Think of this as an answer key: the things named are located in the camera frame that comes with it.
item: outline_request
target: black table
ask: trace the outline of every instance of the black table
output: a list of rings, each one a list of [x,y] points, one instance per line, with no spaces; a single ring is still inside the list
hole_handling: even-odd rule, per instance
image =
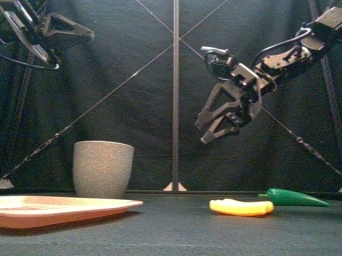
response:
[[[342,202],[278,206],[265,217],[210,211],[238,195],[127,194],[142,200],[119,216],[32,230],[0,229],[0,255],[342,255]]]

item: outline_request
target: green pepper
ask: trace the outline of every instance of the green pepper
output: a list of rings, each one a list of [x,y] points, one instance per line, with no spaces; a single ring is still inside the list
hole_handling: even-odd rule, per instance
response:
[[[275,206],[330,206],[327,202],[307,194],[278,188],[270,188],[266,194],[258,196],[269,198]]]

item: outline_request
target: pink tray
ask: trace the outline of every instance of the pink tray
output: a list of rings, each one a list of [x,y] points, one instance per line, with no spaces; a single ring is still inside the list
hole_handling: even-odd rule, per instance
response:
[[[51,196],[0,196],[0,227],[25,229],[123,213],[142,201]]]

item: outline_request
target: yellow banana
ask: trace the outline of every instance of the yellow banana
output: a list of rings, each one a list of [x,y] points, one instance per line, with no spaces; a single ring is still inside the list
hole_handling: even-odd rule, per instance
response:
[[[210,209],[237,216],[261,216],[274,210],[274,204],[270,201],[242,202],[234,199],[211,200]]]

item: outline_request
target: ceramic cup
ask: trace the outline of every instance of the ceramic cup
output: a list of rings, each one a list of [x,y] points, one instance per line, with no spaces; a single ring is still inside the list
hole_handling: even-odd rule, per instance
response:
[[[119,199],[127,189],[134,147],[111,141],[80,141],[74,147],[74,185],[76,195]]]

